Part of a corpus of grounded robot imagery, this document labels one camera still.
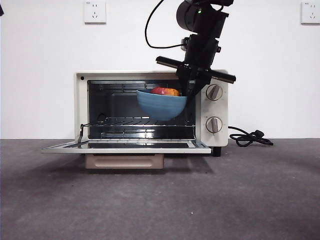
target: toaster oven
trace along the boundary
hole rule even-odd
[[[225,82],[212,79],[179,116],[160,121],[141,110],[136,92],[181,91],[175,72],[82,71],[74,78],[75,139],[43,153],[85,154],[88,169],[161,169],[164,154],[219,155],[228,144]]]

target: oven foot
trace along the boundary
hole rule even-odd
[[[213,157],[221,157],[221,146],[214,146],[211,148],[211,155]]]

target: white wall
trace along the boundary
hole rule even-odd
[[[158,0],[107,0],[107,24],[84,25],[82,0],[2,0],[1,137],[65,139],[74,133],[73,75],[81,70],[164,70],[179,48],[144,41]],[[149,28],[154,45],[190,33],[166,0]],[[300,25],[300,0],[235,0],[214,69],[237,76],[229,124],[272,138],[320,137],[320,26]]]

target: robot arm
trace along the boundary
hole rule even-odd
[[[0,4],[0,17],[4,14],[4,11],[2,10],[1,4]]]
[[[232,5],[234,0],[185,0],[176,13],[179,26],[196,34],[182,40],[181,48],[185,51],[184,61],[177,61],[163,56],[157,57],[158,64],[177,69],[183,96],[192,100],[212,78],[233,84],[236,77],[212,70],[210,67],[221,47],[217,40],[222,32],[228,13],[222,12],[224,6]],[[219,10],[211,4],[220,5]],[[189,81],[195,81],[189,89]]]

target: control panel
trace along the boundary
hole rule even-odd
[[[228,144],[228,83],[212,79],[201,91],[201,142],[209,147]]]

